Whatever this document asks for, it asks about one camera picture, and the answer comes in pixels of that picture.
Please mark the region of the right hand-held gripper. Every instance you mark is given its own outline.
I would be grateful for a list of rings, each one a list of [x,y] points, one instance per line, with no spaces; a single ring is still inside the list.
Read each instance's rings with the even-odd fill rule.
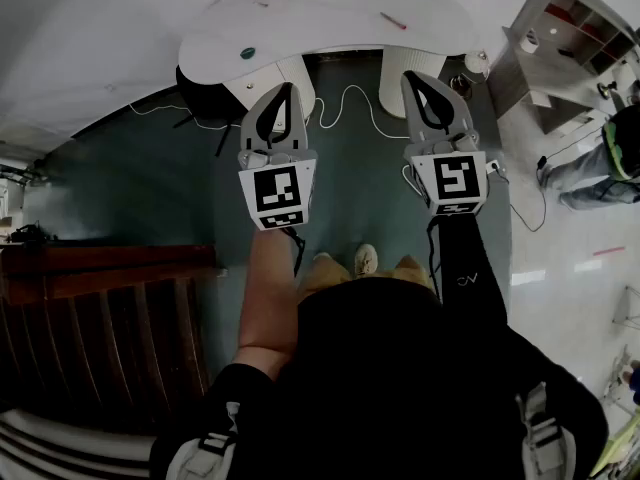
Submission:
[[[433,216],[476,215],[488,196],[486,154],[465,100],[439,79],[401,76],[410,140],[405,159]],[[429,139],[442,139],[431,145]]]

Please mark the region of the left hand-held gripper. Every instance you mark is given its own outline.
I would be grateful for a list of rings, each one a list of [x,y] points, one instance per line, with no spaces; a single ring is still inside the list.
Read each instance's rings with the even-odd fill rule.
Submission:
[[[242,120],[241,140],[248,150],[238,157],[239,179],[256,227],[267,231],[306,224],[318,156],[313,150],[293,151],[306,144],[298,88],[283,82],[261,96]],[[264,151],[273,149],[289,151]]]

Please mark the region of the person's right forearm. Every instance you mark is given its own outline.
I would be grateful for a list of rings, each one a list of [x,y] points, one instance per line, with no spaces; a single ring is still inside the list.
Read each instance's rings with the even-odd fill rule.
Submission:
[[[450,316],[474,327],[504,327],[507,311],[472,214],[435,216],[427,228],[438,233],[439,297]]]

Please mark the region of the person's left forearm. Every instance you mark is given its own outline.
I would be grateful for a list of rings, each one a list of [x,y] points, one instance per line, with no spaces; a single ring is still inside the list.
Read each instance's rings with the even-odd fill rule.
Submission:
[[[291,240],[279,230],[254,234],[233,361],[270,379],[289,363],[298,340]]]

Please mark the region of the white curved table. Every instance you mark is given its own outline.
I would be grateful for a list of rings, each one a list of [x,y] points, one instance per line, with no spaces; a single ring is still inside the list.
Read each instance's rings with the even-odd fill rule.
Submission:
[[[455,56],[477,49],[480,36],[460,0],[216,0],[187,29],[178,65],[190,80],[213,85],[291,57],[361,45]],[[240,52],[247,47],[256,52],[244,60]]]

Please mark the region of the white round object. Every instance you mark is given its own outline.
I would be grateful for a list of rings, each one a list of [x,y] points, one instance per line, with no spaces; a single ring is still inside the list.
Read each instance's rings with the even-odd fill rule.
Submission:
[[[484,50],[471,51],[465,55],[466,69],[473,74],[481,74],[487,77],[490,69],[490,61]]]

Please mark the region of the grey shelf unit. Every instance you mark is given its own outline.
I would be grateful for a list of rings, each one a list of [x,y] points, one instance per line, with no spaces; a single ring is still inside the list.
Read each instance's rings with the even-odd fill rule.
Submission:
[[[534,54],[519,46],[530,29],[539,40]],[[526,0],[504,33],[506,46],[488,78],[498,118],[528,103],[549,134],[593,111],[620,109],[609,86],[615,67],[640,60],[640,25],[606,0]]]

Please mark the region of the person's tan trousers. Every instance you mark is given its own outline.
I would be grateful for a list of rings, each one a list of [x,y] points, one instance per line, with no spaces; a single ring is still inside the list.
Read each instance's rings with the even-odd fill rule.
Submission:
[[[365,276],[364,278],[370,277],[399,279],[434,290],[433,282],[425,268],[410,255],[404,256],[393,269],[377,271],[375,274]],[[356,277],[354,275],[350,274],[345,267],[333,258],[332,260],[312,261],[310,270],[299,286],[299,300],[302,301],[319,291],[355,279]]]

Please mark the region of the person's right shoe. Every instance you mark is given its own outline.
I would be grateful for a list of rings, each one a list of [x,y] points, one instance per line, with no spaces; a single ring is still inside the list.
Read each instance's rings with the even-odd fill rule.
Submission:
[[[371,244],[361,244],[354,256],[354,274],[361,278],[373,275],[378,269],[378,254]]]

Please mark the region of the black device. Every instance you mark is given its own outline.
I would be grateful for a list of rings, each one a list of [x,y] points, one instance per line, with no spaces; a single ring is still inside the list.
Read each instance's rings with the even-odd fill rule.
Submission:
[[[10,233],[6,239],[8,244],[20,245],[26,248],[41,247],[56,242],[56,235],[46,232],[38,222],[26,224]]]

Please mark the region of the person's black shirt torso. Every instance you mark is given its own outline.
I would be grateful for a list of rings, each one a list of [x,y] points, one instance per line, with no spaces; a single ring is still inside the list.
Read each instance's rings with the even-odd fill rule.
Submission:
[[[340,284],[299,306],[277,379],[231,364],[162,433],[151,480],[525,480],[522,417],[568,438],[587,480],[608,438],[596,397],[504,327],[448,315],[426,287]]]

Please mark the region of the striped white bedding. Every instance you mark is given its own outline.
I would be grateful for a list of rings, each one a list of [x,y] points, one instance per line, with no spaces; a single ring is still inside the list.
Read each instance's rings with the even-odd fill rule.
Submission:
[[[150,436],[0,414],[0,480],[148,480]]]

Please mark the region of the dark wooden bed frame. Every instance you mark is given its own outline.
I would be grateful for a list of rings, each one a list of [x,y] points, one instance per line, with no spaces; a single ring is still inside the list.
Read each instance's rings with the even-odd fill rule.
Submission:
[[[210,386],[210,245],[0,247],[0,411],[151,434]]]

